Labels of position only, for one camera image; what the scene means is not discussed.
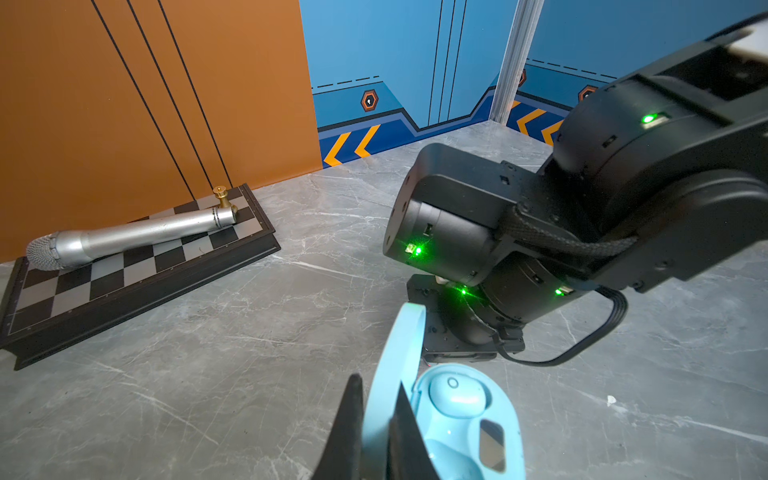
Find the black square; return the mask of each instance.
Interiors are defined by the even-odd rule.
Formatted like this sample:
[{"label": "black square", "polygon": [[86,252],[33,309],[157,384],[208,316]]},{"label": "black square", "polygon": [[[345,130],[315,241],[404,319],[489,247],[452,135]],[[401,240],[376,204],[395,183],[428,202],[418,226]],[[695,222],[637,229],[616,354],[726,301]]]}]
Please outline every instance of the black square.
[{"label": "black square", "polygon": [[91,281],[91,263],[86,266],[81,266],[77,270],[72,270],[68,273],[62,273],[58,276],[58,282],[56,283],[56,295],[61,292],[71,290],[76,286],[80,286],[83,283]]},{"label": "black square", "polygon": [[123,270],[104,275],[91,282],[91,300],[112,293],[124,286]]},{"label": "black square", "polygon": [[11,330],[9,335],[23,330],[28,326],[40,323],[45,319],[51,318],[51,309],[53,309],[54,297],[47,298],[41,302],[33,303],[30,306],[25,306],[13,317],[13,323],[11,324]]},{"label": "black square", "polygon": [[191,201],[188,204],[179,205],[178,207],[174,207],[174,212],[177,214],[185,214],[186,212],[194,212],[200,209],[200,206],[197,204],[196,200]]},{"label": "black square", "polygon": [[242,196],[243,192],[240,191],[240,187],[235,187],[232,190],[227,191],[227,200],[234,200]]},{"label": "black square", "polygon": [[241,208],[235,214],[235,221],[237,223],[242,223],[245,220],[250,220],[252,218],[253,218],[253,211],[250,208]]},{"label": "black square", "polygon": [[190,235],[189,237],[181,237],[181,244],[186,245],[189,242],[194,242],[198,238],[203,238],[207,235],[207,233],[196,233],[194,235]]},{"label": "black square", "polygon": [[183,263],[186,260],[187,258],[184,257],[184,248],[176,247],[173,250],[168,250],[167,252],[157,255],[154,258],[154,266],[155,269],[160,272],[169,269],[172,266],[176,266],[179,263]]},{"label": "black square", "polygon": [[237,233],[235,233],[235,229],[232,227],[225,228],[224,230],[218,231],[216,233],[212,233],[209,235],[209,237],[210,244],[214,246],[214,249],[223,247],[224,245],[232,243],[235,240],[239,240],[237,238]]},{"label": "black square", "polygon": [[29,270],[27,271],[27,277],[24,279],[24,288],[37,285],[40,282],[45,282],[46,280],[50,280],[51,278],[55,278],[57,276],[58,270],[53,270],[50,272],[37,269]]},{"label": "black square", "polygon": [[123,253],[123,267],[133,265],[134,263],[139,263],[142,260],[151,258],[153,255],[154,250],[152,250],[151,245],[125,250]]}]

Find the wall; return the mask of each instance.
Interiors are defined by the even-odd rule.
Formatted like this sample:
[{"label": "wall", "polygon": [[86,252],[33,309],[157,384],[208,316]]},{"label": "wall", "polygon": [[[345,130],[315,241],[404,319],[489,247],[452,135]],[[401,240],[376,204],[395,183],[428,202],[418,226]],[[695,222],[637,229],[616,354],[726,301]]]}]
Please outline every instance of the wall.
[{"label": "wall", "polygon": [[515,6],[302,0],[323,166],[487,120]]},{"label": "wall", "polygon": [[551,144],[582,92],[765,9],[765,0],[547,0],[508,126]]},{"label": "wall", "polygon": [[0,261],[319,169],[295,2],[4,2],[0,70]]}]

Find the grey marble surface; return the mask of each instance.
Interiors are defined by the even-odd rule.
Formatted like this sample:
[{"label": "grey marble surface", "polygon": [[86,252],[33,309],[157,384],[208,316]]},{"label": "grey marble surface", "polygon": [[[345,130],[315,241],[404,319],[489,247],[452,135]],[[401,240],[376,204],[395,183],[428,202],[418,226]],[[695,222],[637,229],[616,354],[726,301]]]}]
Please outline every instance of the grey marble surface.
[{"label": "grey marble surface", "polygon": [[[381,244],[432,141],[531,169],[548,154],[486,123],[256,190],[278,254],[20,372],[2,353],[0,478],[309,478],[416,273]],[[627,292],[624,324],[563,366],[476,365],[517,409],[528,477],[768,478],[767,290],[759,244]],[[524,355],[560,352],[609,310],[590,295],[540,319]]]}]

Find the microphone grille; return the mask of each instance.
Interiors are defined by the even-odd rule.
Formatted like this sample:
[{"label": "microphone grille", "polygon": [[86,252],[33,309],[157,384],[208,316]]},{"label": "microphone grille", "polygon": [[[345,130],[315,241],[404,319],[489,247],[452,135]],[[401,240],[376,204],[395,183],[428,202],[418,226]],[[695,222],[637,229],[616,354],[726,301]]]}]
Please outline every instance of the microphone grille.
[{"label": "microphone grille", "polygon": [[27,260],[38,270],[63,270],[64,267],[54,257],[51,243],[54,234],[36,238],[27,245]]}]

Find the silver microphone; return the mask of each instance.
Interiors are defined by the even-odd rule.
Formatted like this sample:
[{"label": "silver microphone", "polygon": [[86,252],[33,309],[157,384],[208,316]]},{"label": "silver microphone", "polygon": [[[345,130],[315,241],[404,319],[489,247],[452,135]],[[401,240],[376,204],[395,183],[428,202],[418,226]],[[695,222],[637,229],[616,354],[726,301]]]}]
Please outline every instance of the silver microphone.
[{"label": "silver microphone", "polygon": [[65,230],[37,238],[27,245],[27,259],[38,270],[63,270],[87,265],[131,248],[233,225],[237,207],[227,200],[226,188],[217,187],[214,192],[221,200],[219,207],[97,230]]}]

